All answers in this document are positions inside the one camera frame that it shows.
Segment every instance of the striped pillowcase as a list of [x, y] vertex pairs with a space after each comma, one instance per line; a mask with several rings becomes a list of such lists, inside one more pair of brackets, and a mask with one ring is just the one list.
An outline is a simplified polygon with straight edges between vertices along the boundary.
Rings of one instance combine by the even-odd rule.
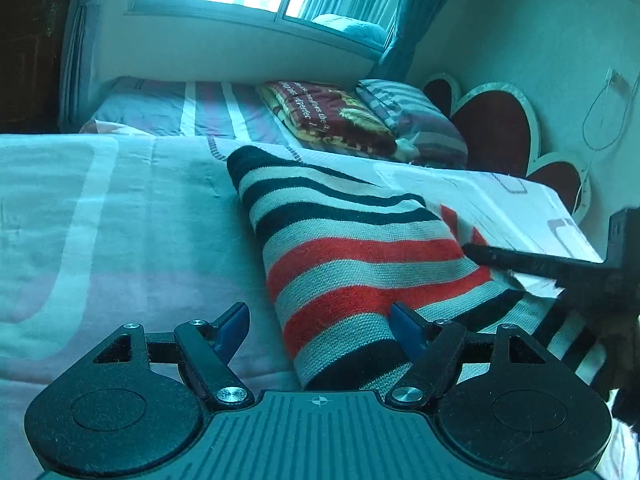
[[418, 149], [420, 155], [414, 163], [465, 168], [465, 140], [420, 90], [394, 81], [364, 79], [356, 86], [356, 92], [396, 139], [406, 139]]
[[[605, 351], [584, 321], [466, 258], [460, 244], [484, 238], [453, 210], [255, 146], [233, 152], [227, 169], [262, 248], [268, 292], [306, 389], [384, 396], [410, 367], [386, 320], [395, 301], [473, 332], [516, 323], [602, 388]], [[486, 370], [463, 365], [461, 380]]]

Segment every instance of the striped blanket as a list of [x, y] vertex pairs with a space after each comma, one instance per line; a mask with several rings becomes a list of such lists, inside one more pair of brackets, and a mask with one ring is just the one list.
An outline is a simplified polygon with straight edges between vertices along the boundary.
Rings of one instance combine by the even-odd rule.
[[[453, 210], [254, 146], [233, 152], [227, 169], [305, 388], [384, 395], [410, 366], [386, 321], [402, 301], [473, 332], [516, 323], [605, 395], [606, 351], [580, 316], [466, 258], [460, 245], [484, 240]], [[487, 369], [464, 365], [460, 381]]]
[[92, 120], [125, 124], [155, 136], [209, 136], [382, 159], [359, 150], [297, 139], [251, 85], [123, 77]]

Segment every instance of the circular pad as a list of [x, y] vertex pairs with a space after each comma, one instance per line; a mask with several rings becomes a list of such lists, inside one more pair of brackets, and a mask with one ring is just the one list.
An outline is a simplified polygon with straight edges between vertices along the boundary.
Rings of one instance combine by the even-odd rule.
[[145, 411], [145, 399], [117, 388], [91, 392], [71, 406], [76, 423], [93, 431], [123, 430], [139, 421]]
[[494, 415], [512, 430], [543, 433], [564, 422], [566, 409], [562, 402], [549, 394], [516, 390], [494, 400]]

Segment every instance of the wall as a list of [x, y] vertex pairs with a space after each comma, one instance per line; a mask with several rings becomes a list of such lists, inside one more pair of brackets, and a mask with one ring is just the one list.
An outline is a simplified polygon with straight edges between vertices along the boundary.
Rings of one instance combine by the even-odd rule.
[[[610, 67], [626, 88], [600, 98], [586, 123], [588, 138], [599, 146], [619, 131], [629, 83], [640, 70], [638, 0], [450, 0], [418, 46], [409, 82], [419, 85], [440, 71], [454, 75], [463, 91], [510, 82], [536, 109], [543, 153], [574, 152], [588, 161], [582, 123]], [[601, 254], [609, 215], [640, 206], [639, 155], [636, 104], [622, 140], [597, 153], [590, 171], [593, 201], [581, 227]]]
[[[103, 0], [94, 75], [257, 83], [274, 78], [354, 84], [373, 62], [263, 28], [199, 18], [127, 16], [130, 0]], [[92, 96], [99, 103], [99, 96]]]

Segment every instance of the bed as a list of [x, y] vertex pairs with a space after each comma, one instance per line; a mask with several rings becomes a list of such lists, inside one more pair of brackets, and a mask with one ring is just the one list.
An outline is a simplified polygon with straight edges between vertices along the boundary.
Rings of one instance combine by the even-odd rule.
[[[251, 225], [226, 172], [227, 156], [248, 141], [229, 137], [0, 136], [0, 470], [6, 478], [33, 480], [41, 471], [22, 427], [33, 397], [126, 322], [164, 332], [185, 320], [211, 320], [244, 301], [252, 325], [231, 368], [255, 393], [300, 387]], [[540, 184], [256, 144], [440, 201], [491, 244], [601, 261], [557, 194]], [[538, 295], [558, 293], [546, 280], [521, 278]], [[171, 367], [156, 371], [177, 377]], [[599, 466], [604, 478], [635, 478], [635, 450], [628, 429], [617, 424]]]
[[[161, 82], [123, 77], [114, 83], [83, 131], [100, 132], [99, 123], [106, 122], [126, 124], [155, 136], [209, 136], [277, 144], [292, 152], [306, 148], [375, 160], [408, 161], [403, 156], [301, 140], [292, 133], [290, 124], [286, 127], [278, 118], [282, 118], [281, 114], [276, 116], [260, 88], [226, 82]], [[447, 73], [430, 76], [420, 88], [443, 115], [442, 119], [462, 136], [467, 159], [463, 166], [443, 166], [444, 160], [437, 157], [423, 165], [509, 174], [538, 182], [558, 193], [575, 221], [579, 223], [585, 217], [591, 203], [587, 165], [574, 153], [542, 153], [537, 115], [518, 88], [491, 82], [463, 93], [457, 80]], [[354, 91], [348, 93], [355, 97]], [[406, 101], [395, 104], [405, 107]], [[398, 147], [404, 142], [398, 138], [396, 141]]]

